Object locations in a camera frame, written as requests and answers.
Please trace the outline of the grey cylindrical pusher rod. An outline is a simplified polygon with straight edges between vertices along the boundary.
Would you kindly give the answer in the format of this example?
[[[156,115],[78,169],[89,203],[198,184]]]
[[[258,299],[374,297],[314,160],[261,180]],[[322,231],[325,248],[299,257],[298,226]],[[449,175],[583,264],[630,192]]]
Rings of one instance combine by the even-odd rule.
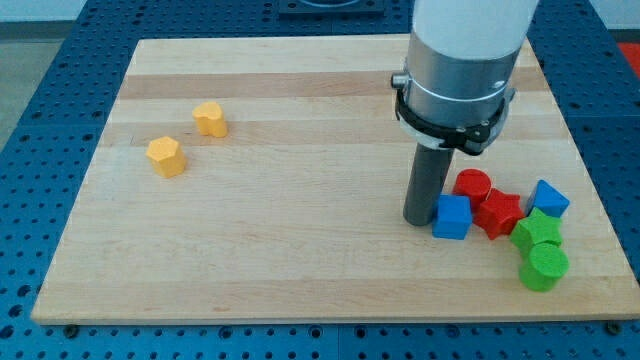
[[[409,224],[427,226],[432,222],[452,158],[452,149],[416,146],[403,209]]]

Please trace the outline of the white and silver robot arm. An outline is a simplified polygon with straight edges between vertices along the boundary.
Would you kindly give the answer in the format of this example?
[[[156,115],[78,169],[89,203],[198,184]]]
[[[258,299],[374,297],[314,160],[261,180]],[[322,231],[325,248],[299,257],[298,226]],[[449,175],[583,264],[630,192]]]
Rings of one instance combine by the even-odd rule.
[[[417,143],[403,216],[432,221],[454,152],[477,156],[500,135],[509,81],[538,0],[416,0],[395,115]]]

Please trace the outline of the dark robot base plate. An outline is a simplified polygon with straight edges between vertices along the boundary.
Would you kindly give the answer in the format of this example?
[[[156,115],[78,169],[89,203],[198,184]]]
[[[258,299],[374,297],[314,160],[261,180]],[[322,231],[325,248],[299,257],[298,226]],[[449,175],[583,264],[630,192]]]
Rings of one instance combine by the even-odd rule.
[[[378,15],[384,12],[384,0],[279,0],[280,17],[303,15]]]

